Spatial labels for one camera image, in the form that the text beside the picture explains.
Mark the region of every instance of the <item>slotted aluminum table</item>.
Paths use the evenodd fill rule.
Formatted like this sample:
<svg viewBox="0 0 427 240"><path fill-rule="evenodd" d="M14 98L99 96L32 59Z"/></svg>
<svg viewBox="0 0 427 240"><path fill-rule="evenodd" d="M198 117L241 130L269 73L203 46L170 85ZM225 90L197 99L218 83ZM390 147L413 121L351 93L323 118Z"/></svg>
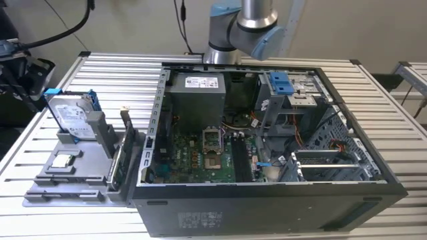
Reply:
<svg viewBox="0 0 427 240"><path fill-rule="evenodd" d="M162 62L199 63L198 55L92 53L80 56L59 88L98 92L107 122L124 129L120 106L130 106L134 126L146 131ZM427 133L362 65L349 60L271 58L246 65L321 67L357 116L409 196L350 233L225 236L217 239L427 239ZM58 143L58 125L38 113L0 162L0 237L23 239L149 239L135 209L124 207L23 207Z"/></svg>
<svg viewBox="0 0 427 240"><path fill-rule="evenodd" d="M395 70L419 93L427 98L427 63L423 62L399 62Z"/></svg>

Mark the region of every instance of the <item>black cable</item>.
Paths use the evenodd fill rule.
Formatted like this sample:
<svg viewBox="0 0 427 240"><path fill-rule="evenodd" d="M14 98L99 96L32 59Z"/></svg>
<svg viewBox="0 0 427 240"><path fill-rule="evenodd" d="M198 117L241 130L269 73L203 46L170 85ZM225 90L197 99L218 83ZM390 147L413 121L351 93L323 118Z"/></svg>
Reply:
<svg viewBox="0 0 427 240"><path fill-rule="evenodd" d="M86 23L90 19L91 10L94 10L94 9L95 9L95 0L87 0L86 12L84 12L83 19L74 28L68 29L63 33L60 33L47 39L43 39L43 40L32 42L32 43L23 44L22 47L24 49L32 49L32 48L40 47L43 45L47 45L47 44L63 39L64 37L70 36L71 34L74 34L86 25Z"/></svg>
<svg viewBox="0 0 427 240"><path fill-rule="evenodd" d="M406 93L406 95L405 95L405 98L403 98L403 101L402 101L402 106L403 106L403 103L406 102L406 100L407 100L407 97L409 97L409 95L410 95L410 92L411 92L411 90L413 90L413 86L409 88L409 90L407 90L407 93Z"/></svg>
<svg viewBox="0 0 427 240"><path fill-rule="evenodd" d="M417 119L417 117L419 116L421 112L422 112L423 107L421 106L417 110L417 113L414 115L414 118Z"/></svg>
<svg viewBox="0 0 427 240"><path fill-rule="evenodd" d="M327 117L327 119L325 119L323 122L319 123L318 127L315 128L315 130L313 131L313 133L315 133L321 128L322 126L331 120L331 118L334 118L339 113L341 113L342 110L339 110L338 112L335 112L331 116Z"/></svg>
<svg viewBox="0 0 427 240"><path fill-rule="evenodd" d="M181 33L182 38L185 39L185 43L186 43L186 45L187 45L189 52L190 52L190 53L194 53L194 51L193 51L193 49L191 49L191 47L190 47L190 45L189 45L187 35L185 35L183 29L182 29L181 17L179 17L179 7L178 7L178 5L177 5L177 0L174 0L174 5L175 5L175 15L177 15L177 23L178 23L178 27L179 27L179 33ZM181 13L182 13L182 18L185 17L185 20L186 20L186 17L187 17L187 16L186 16L186 13L183 14L183 11L186 12L186 6L185 6L185 8L183 8L183 5L185 5L185 1L183 1L183 3L182 3L182 6L181 6Z"/></svg>
<svg viewBox="0 0 427 240"><path fill-rule="evenodd" d="M67 28L67 30L70 30L67 23L64 21L64 19L62 18L59 12L55 10L54 6L51 5L51 3L48 2L48 0L44 0L46 4L50 6L50 8L52 9L54 13L56 14L56 16L59 17L59 20L62 21L64 27ZM80 38L78 37L78 35L75 33L72 33L72 35L75 36L75 39L78 39L79 43L83 45L84 49L87 51L90 51L90 49L87 48L86 44L82 42Z"/></svg>

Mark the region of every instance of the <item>blue clip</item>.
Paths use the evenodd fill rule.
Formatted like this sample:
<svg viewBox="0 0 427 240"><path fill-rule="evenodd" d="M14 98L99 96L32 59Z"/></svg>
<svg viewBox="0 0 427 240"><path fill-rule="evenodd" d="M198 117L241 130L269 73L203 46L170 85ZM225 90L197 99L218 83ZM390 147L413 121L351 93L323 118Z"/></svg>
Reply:
<svg viewBox="0 0 427 240"><path fill-rule="evenodd" d="M273 164L269 163L269 162L258 162L258 163L257 163L257 166L261 166L261 167L271 167Z"/></svg>
<svg viewBox="0 0 427 240"><path fill-rule="evenodd" d="M48 88L44 92L44 95L58 95L63 93L63 89L60 88Z"/></svg>
<svg viewBox="0 0 427 240"><path fill-rule="evenodd" d="M278 95L293 95L294 87L290 82L289 74L285 72L271 72L270 82L274 88L274 93Z"/></svg>
<svg viewBox="0 0 427 240"><path fill-rule="evenodd" d="M100 101L99 101L99 97L96 95L96 92L91 89L87 94L91 96L92 98L92 104L94 104L94 110L95 111L103 111L102 109L102 105L100 105Z"/></svg>

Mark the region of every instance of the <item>wire bundle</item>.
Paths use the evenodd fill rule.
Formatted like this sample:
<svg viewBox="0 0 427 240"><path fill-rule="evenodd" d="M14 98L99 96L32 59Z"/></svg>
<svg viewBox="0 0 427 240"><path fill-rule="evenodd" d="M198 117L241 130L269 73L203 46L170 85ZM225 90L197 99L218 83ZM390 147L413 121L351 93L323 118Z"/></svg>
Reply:
<svg viewBox="0 0 427 240"><path fill-rule="evenodd" d="M339 152L342 153L343 151L346 151L346 142L338 139L333 139L331 140L331 144L329 146L329 149L339 149Z"/></svg>

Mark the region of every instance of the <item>cable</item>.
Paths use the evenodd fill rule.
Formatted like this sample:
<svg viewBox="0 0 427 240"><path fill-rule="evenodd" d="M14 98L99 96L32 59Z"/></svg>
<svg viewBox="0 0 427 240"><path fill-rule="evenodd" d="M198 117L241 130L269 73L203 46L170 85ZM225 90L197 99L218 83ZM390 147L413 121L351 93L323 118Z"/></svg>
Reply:
<svg viewBox="0 0 427 240"><path fill-rule="evenodd" d="M409 97L409 95L410 95L411 90L413 90L413 86L411 86L411 87L409 88L409 90L407 90L407 93L406 93L405 98L403 98L402 103L401 103L402 106L403 106L403 103L405 103L406 100L407 100L407 97Z"/></svg>
<svg viewBox="0 0 427 240"><path fill-rule="evenodd" d="M331 118L334 118L339 113L341 113L342 110L337 111L331 116L327 117L327 119L325 119L323 122L319 123L318 127L315 128L315 130L313 131L313 133L315 133L319 128L322 128L322 126L331 120Z"/></svg>
<svg viewBox="0 0 427 240"><path fill-rule="evenodd" d="M417 119L417 117L419 116L421 112L422 112L423 107L421 106L417 110L417 113L414 115L414 118Z"/></svg>
<svg viewBox="0 0 427 240"><path fill-rule="evenodd" d="M46 4L50 6L50 8L52 9L54 13L56 14L56 16L59 17L59 20L62 21L62 23L64 24L64 27L67 30L70 30L67 23L64 21L64 19L62 18L59 12L55 10L54 6L51 5L51 3L48 2L48 0L44 0ZM75 33L72 33L72 35L75 36L75 39L78 39L79 43L83 45L84 49L87 51L90 51L90 49L87 48L86 44L82 42L80 38L78 37L78 35Z"/></svg>
<svg viewBox="0 0 427 240"><path fill-rule="evenodd" d="M299 133L299 127L298 127L298 124L297 124L295 114L293 115L293 118L294 118L294 126L295 126L295 140L297 140L298 145L302 147L303 146L303 140L302 140L302 136L301 136L301 133Z"/></svg>
<svg viewBox="0 0 427 240"><path fill-rule="evenodd" d="M182 16L179 17L179 7L177 5L177 0L174 0L174 5L175 5L175 15L177 15L177 22L178 22L178 27L179 27L179 33L181 33L181 36L182 38L185 39L185 42L186 42L186 45L187 45L187 48L189 48L189 51L190 53L194 53L190 45L189 45L189 41L187 41L187 36L185 35L183 33L183 29L182 29L182 24L181 24L181 17L183 20L183 23L186 21L186 13L183 14L183 12L186 12L186 6L183 7L185 5L185 1L182 2L182 6L181 6L181 13L182 13Z"/></svg>
<svg viewBox="0 0 427 240"><path fill-rule="evenodd" d="M94 10L94 9L95 9L95 0L87 0L84 16L83 16L82 21L78 23L78 25L74 28L64 31L63 33L60 33L47 39L23 44L22 45L23 49L32 49L32 48L40 47L43 45L47 45L47 44L63 39L64 37L70 36L71 34L74 34L86 25L86 23L90 19L91 10Z"/></svg>
<svg viewBox="0 0 427 240"><path fill-rule="evenodd" d="M230 128L230 129L233 129L233 130L246 130L246 129L250 129L250 127L234 127L234 126L230 126L230 125L227 125L225 122L222 122L222 124L227 127L227 128Z"/></svg>

